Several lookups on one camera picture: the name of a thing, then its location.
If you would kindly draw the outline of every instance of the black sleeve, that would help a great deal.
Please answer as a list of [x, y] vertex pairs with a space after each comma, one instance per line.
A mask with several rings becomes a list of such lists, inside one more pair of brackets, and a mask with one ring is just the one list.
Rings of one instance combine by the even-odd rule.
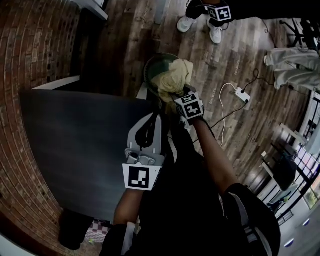
[[100, 256], [129, 255], [128, 251], [136, 235], [134, 229], [127, 228], [128, 225], [115, 225], [109, 230], [105, 236]]
[[249, 189], [231, 185], [223, 197], [224, 214], [241, 250], [254, 256], [276, 256], [281, 233], [275, 215]]

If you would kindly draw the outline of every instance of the wooden floor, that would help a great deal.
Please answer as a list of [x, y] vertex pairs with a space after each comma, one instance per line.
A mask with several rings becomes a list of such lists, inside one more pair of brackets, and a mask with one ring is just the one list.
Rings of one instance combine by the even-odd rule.
[[[193, 62], [192, 83], [205, 107], [205, 118], [213, 125], [222, 118], [219, 92], [225, 83], [244, 88], [255, 68], [273, 83], [273, 73], [263, 64], [267, 51], [274, 48], [265, 25], [258, 18], [233, 21], [223, 31], [220, 45], [209, 37], [206, 16], [201, 16], [187, 33], [177, 30], [185, 14], [187, 0], [167, 0], [161, 25], [154, 23], [155, 0], [110, 0], [109, 20], [102, 29], [94, 51], [86, 63], [84, 77], [98, 93], [135, 97], [143, 81], [143, 68], [156, 53], [170, 53]], [[279, 48], [286, 47], [287, 34], [278, 20], [266, 21]], [[240, 181], [256, 191], [268, 174], [262, 169], [261, 153], [271, 152], [271, 142], [286, 140], [280, 123], [297, 129], [307, 97], [287, 87], [276, 90], [262, 81], [246, 92], [251, 101], [244, 109], [226, 119], [222, 148], [233, 163]], [[221, 94], [227, 115], [243, 106], [226, 86]], [[223, 122], [213, 132], [219, 142]]]

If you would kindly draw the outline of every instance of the power strip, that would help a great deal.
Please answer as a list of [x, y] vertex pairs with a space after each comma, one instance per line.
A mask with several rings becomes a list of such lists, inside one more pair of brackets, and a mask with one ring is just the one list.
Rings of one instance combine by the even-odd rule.
[[243, 90], [238, 87], [235, 91], [235, 95], [237, 95], [241, 100], [243, 100], [245, 103], [248, 103], [250, 101], [250, 96]]

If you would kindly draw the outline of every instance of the white sneaker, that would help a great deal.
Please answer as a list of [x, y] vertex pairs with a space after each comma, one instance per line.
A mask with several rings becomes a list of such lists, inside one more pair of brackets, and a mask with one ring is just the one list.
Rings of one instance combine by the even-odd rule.
[[220, 44], [222, 41], [222, 28], [216, 27], [209, 22], [210, 19], [207, 19], [206, 24], [210, 28], [210, 38], [211, 41], [215, 44]]
[[196, 22], [193, 18], [188, 18], [187, 16], [183, 16], [179, 21], [176, 27], [182, 33], [187, 32], [191, 26]]

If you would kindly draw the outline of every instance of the person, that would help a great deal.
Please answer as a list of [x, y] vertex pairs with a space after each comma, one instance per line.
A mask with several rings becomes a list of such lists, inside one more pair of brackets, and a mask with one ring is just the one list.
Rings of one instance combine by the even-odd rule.
[[191, 123], [204, 157], [173, 118], [176, 163], [164, 132], [166, 159], [153, 189], [125, 191], [100, 256], [278, 255], [281, 234], [275, 216], [239, 183], [207, 123], [202, 118]]
[[320, 3], [313, 0], [305, 0], [303, 4], [290, 0], [191, 0], [188, 2], [190, 3], [187, 4], [185, 16], [180, 18], [177, 23], [177, 29], [182, 33], [187, 32], [202, 14], [209, 14], [206, 6], [215, 6], [217, 8], [229, 6], [231, 19], [217, 21], [209, 18], [206, 21], [210, 28], [210, 39], [215, 44], [220, 44], [222, 41], [222, 26], [234, 20], [253, 17], [258, 17], [262, 20], [285, 18], [309, 20], [311, 18], [318, 18], [317, 10], [320, 7]]

